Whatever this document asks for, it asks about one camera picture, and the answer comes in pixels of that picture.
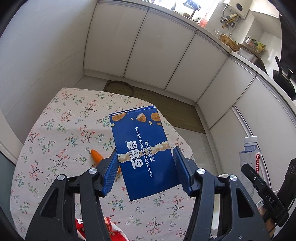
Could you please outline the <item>person right hand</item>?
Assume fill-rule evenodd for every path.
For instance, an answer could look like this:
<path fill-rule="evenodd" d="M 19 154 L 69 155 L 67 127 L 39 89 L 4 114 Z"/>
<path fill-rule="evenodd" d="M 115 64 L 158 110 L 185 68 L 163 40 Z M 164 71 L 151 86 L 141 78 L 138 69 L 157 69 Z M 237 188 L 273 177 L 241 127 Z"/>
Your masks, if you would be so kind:
<path fill-rule="evenodd" d="M 263 206 L 260 206 L 258 208 L 259 210 L 259 213 L 261 215 L 261 217 L 263 218 L 263 221 L 265 223 L 265 226 L 267 228 L 267 231 L 271 234 L 271 233 L 274 233 L 274 230 L 275 230 L 275 227 L 276 227 L 276 224 L 275 222 L 273 221 L 272 218 L 269 218 L 268 217 L 268 213 L 267 213 L 267 209 L 266 207 L 263 205 Z"/>

